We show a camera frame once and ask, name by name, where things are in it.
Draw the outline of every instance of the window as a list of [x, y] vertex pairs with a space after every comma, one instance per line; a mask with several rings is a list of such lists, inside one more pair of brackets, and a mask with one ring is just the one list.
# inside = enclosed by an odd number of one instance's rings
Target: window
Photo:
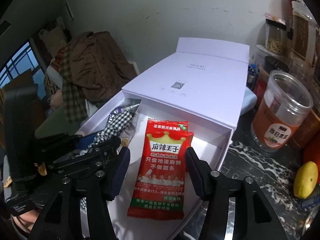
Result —
[[34, 83], [38, 84], [38, 97], [40, 99], [44, 98], [44, 72], [36, 60], [28, 41], [9, 59], [0, 71], [0, 88], [28, 69], [32, 71]]

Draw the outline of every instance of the crown logo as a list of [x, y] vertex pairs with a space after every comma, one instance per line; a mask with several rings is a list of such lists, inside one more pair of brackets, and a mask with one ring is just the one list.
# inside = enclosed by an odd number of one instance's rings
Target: crown logo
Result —
[[164, 135], [160, 138], [152, 137], [151, 133], [147, 134], [151, 151], [178, 154], [186, 138], [181, 137], [180, 140], [173, 140], [169, 137], [168, 131], [164, 131], [163, 133]]

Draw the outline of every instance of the white wall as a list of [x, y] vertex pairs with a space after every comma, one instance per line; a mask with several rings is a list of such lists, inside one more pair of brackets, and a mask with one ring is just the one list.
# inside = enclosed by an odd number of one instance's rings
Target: white wall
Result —
[[285, 0], [68, 0], [73, 35], [108, 30], [140, 71], [175, 51], [179, 37], [214, 38], [254, 46], [264, 39], [264, 13], [282, 17]]
[[61, 14], [64, 0], [13, 0], [0, 22], [11, 27], [0, 38], [0, 66], [48, 21]]

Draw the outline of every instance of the red snack package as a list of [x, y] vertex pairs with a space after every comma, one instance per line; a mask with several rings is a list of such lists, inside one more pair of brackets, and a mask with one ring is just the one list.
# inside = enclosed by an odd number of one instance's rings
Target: red snack package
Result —
[[183, 219], [188, 122], [149, 119], [129, 217]]

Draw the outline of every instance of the brown clothing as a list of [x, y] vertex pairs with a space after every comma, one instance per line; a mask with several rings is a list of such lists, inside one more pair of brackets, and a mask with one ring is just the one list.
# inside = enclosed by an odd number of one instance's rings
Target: brown clothing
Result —
[[82, 33], [70, 46], [73, 84], [82, 88], [90, 103], [108, 100], [136, 77], [109, 32]]

